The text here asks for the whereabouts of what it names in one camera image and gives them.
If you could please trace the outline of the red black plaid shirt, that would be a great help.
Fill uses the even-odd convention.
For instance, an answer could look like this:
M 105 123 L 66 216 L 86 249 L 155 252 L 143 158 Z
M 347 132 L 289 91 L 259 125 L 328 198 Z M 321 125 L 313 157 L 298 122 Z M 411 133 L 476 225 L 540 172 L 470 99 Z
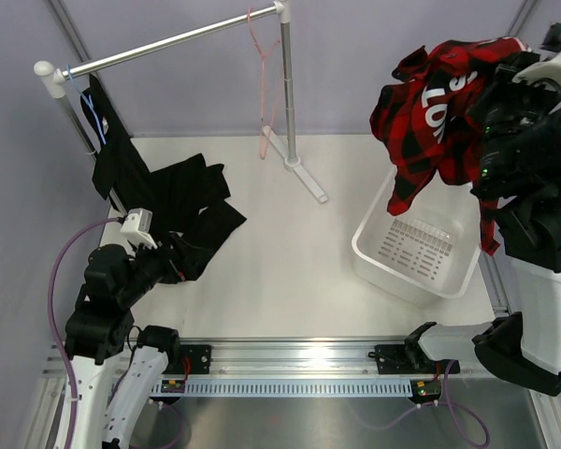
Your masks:
M 469 108 L 493 81 L 496 68 L 528 50 L 513 36 L 476 42 L 447 40 L 419 48 L 393 70 L 369 117 L 372 135 L 396 167 L 387 210 L 408 211 L 435 176 L 451 186 L 480 177 L 481 122 Z

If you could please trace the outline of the pink clothes hanger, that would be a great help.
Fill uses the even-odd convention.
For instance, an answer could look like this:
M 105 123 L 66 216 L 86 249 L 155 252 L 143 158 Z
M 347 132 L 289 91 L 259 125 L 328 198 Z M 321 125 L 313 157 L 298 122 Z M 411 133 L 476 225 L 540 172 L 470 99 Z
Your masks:
M 281 77 L 273 79 L 268 75 L 267 61 L 275 53 L 276 48 L 281 46 L 281 38 L 278 36 L 268 49 L 264 48 L 258 40 L 255 29 L 252 25 L 255 10 L 250 7 L 247 12 L 247 24 L 252 38 L 252 43 L 256 48 L 260 58 L 260 124 L 259 134 L 259 157 L 265 160 L 271 144 L 271 135 L 277 118 L 277 112 L 281 101 Z

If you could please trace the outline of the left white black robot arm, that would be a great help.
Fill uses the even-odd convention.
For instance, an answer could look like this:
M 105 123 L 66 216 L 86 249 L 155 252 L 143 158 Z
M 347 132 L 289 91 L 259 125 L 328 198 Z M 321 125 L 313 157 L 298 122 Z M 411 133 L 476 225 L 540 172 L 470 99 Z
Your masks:
M 182 392 L 192 375 L 210 372 L 211 348 L 181 340 L 178 330 L 150 325 L 137 336 L 131 360 L 115 375 L 135 324 L 132 307 L 158 283 L 192 281 L 194 268 L 180 238 L 134 254 L 108 244 L 94 250 L 75 310 L 65 325 L 68 384 L 56 445 L 59 448 L 127 448 L 152 388 L 164 374 Z

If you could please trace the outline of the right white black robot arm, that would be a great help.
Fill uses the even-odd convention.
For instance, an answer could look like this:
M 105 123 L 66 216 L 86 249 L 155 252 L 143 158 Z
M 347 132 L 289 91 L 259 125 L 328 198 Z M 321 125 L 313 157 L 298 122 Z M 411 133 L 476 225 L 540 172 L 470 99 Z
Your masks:
M 524 52 L 501 65 L 472 107 L 484 126 L 473 194 L 494 213 L 521 306 L 475 326 L 428 322 L 404 341 L 408 366 L 477 362 L 498 379 L 561 393 L 561 64 Z

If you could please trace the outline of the blue clothes hanger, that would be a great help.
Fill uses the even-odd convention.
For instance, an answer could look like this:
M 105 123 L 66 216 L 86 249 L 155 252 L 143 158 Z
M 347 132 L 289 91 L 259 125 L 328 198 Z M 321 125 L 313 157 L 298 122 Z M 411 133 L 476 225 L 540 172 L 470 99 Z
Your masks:
M 104 119 L 101 118 L 97 112 L 94 103 L 94 97 L 89 91 L 89 89 L 91 88 L 91 83 L 88 82 L 87 88 L 85 90 L 82 90 L 79 83 L 70 74 L 70 70 L 72 69 L 72 67 L 70 65 L 67 65 L 65 68 L 67 70 L 67 75 L 65 76 L 65 79 L 72 84 L 76 92 L 79 94 L 80 100 L 86 106 L 86 108 L 91 113 L 91 116 L 93 117 L 93 122 L 95 124 L 95 133 L 98 137 L 99 143 L 102 146 L 106 145 L 107 144 L 106 133 L 108 129 L 105 127 L 105 125 L 107 125 L 108 123 L 105 122 Z

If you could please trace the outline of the white plastic basket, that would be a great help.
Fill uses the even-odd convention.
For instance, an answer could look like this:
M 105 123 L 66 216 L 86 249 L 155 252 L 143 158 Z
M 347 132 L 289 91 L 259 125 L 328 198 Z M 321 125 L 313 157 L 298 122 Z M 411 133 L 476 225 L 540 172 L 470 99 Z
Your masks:
M 352 237 L 357 276 L 419 308 L 465 294 L 481 253 L 479 203 L 471 185 L 436 176 L 410 208 L 387 211 L 396 171 L 385 177 Z

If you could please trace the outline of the silver white clothes rack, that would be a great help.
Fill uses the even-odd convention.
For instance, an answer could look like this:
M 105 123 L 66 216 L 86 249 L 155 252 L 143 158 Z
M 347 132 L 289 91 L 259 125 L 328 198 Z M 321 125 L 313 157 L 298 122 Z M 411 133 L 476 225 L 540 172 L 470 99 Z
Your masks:
M 56 68 L 47 61 L 38 61 L 34 64 L 34 73 L 41 80 L 50 97 L 59 101 L 66 111 L 71 111 L 71 105 L 65 101 L 66 92 L 64 84 L 66 82 L 72 82 L 78 77 L 89 75 L 111 66 L 120 65 L 202 36 L 212 35 L 222 30 L 241 25 L 242 23 L 252 25 L 254 21 L 267 16 L 276 16 L 280 23 L 280 39 L 275 44 L 281 46 L 282 53 L 286 138 L 280 139 L 273 131 L 271 124 L 263 124 L 260 137 L 265 140 L 265 143 L 261 148 L 261 152 L 265 153 L 269 146 L 273 146 L 280 157 L 283 158 L 285 168 L 299 178 L 318 203 L 323 204 L 328 201 L 328 196 L 319 183 L 314 180 L 303 166 L 296 148 L 295 100 L 290 33 L 291 3 L 289 1 L 275 1 L 268 7 L 256 10 L 250 9 L 247 13 L 231 19 L 206 25 L 102 59 L 92 60 L 66 70 Z

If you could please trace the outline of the aluminium mounting rail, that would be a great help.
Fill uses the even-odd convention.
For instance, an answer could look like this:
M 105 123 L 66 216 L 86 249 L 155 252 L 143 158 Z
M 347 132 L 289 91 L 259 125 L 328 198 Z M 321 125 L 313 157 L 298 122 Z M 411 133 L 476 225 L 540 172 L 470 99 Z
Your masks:
M 190 346 L 200 344 L 211 347 L 207 359 L 209 375 L 197 375 L 191 368 L 190 379 L 372 379 L 380 376 L 375 359 L 368 356 L 377 345 L 403 345 L 403 336 L 396 339 L 381 337 L 360 338 L 295 338 L 295 339 L 216 339 L 180 338 Z M 110 360 L 113 375 L 122 374 L 128 367 L 130 350 L 124 345 L 122 352 Z M 460 362 L 460 377 L 495 379 L 479 362 Z M 52 345 L 42 364 L 42 376 L 56 377 L 65 374 L 55 345 Z

